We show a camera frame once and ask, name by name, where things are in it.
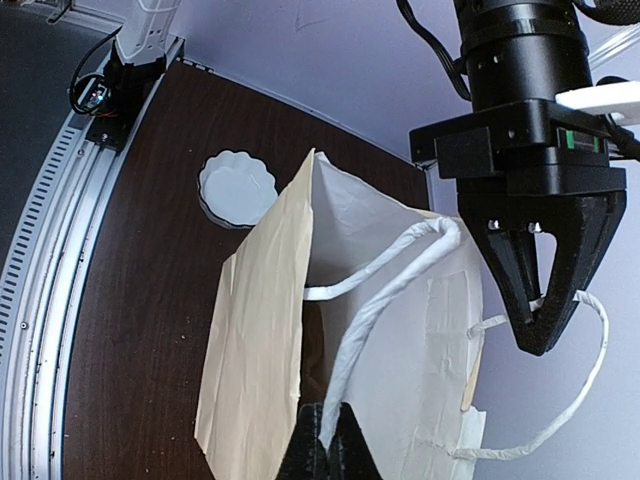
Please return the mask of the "brown paper bag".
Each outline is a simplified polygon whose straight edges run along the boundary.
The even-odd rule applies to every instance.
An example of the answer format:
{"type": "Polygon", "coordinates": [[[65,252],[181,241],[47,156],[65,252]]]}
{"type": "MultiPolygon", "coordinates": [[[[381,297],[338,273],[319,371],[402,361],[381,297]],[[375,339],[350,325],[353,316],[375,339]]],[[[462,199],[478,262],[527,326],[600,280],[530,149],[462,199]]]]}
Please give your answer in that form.
{"type": "Polygon", "coordinates": [[[303,405],[322,403],[327,459],[348,403],[382,479],[470,479],[478,460],[530,455],[482,445],[474,407],[486,332],[480,259],[455,218],[416,210],[310,151],[224,263],[195,420],[217,479],[275,479],[303,405]]]}

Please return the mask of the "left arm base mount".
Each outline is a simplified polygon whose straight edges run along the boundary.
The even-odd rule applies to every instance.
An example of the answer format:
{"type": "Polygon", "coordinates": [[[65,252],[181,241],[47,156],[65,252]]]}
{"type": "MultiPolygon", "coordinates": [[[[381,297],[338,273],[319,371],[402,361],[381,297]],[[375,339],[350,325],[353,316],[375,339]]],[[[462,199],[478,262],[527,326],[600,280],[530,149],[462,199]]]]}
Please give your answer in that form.
{"type": "Polygon", "coordinates": [[[71,77],[68,99],[75,114],[91,120],[85,138],[120,153],[132,136],[152,87],[183,52],[183,41],[171,37],[168,53],[151,63],[135,66],[119,59],[115,37],[114,32],[110,33],[83,56],[71,77]],[[110,46],[105,66],[81,75],[86,61],[105,44],[110,46]]]}

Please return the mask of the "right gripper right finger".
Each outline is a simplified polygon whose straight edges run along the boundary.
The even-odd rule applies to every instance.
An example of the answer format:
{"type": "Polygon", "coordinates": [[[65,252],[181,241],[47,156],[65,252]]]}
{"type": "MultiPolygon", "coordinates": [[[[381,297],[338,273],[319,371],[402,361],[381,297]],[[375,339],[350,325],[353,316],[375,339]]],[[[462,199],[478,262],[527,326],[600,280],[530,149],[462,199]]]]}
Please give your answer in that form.
{"type": "Polygon", "coordinates": [[[342,403],[334,438],[328,454],[330,480],[381,480],[355,414],[342,403]]]}

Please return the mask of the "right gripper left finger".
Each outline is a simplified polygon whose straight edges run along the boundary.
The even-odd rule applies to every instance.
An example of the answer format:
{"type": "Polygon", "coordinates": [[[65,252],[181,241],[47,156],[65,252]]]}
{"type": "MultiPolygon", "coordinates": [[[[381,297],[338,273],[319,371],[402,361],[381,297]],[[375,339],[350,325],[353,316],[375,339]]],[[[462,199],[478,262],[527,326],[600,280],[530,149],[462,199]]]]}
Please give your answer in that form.
{"type": "Polygon", "coordinates": [[[322,403],[302,406],[276,480],[325,480],[329,478],[326,450],[320,442],[322,403]]]}

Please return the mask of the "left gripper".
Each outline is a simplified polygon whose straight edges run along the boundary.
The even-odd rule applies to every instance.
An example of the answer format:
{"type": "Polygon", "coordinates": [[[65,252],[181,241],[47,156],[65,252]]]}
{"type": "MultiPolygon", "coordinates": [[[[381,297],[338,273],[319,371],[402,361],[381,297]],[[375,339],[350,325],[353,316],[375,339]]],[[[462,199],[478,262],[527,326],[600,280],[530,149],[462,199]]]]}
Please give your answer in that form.
{"type": "Polygon", "coordinates": [[[626,189],[626,173],[611,166],[608,138],[597,117],[541,99],[409,134],[412,162],[455,180],[459,214],[527,353],[542,356],[556,345],[577,308],[574,295],[590,284],[624,215],[627,194],[615,191],[626,189]],[[556,240],[535,311],[540,286],[530,223],[556,240]]]}

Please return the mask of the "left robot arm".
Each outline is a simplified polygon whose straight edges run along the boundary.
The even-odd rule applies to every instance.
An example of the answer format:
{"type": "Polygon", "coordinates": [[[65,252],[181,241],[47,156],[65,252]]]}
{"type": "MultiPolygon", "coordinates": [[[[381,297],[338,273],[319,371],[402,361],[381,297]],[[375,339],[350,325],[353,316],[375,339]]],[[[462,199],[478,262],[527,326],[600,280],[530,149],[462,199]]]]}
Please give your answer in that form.
{"type": "Polygon", "coordinates": [[[613,152],[638,142],[608,113],[573,107],[564,93],[598,99],[578,14],[602,23],[639,19],[635,1],[458,1],[453,58],[398,3],[434,51],[468,115],[411,131],[412,161],[457,187],[459,214],[501,293],[518,347],[551,350],[571,319],[575,293],[597,271],[624,215],[626,173],[613,152]]]}

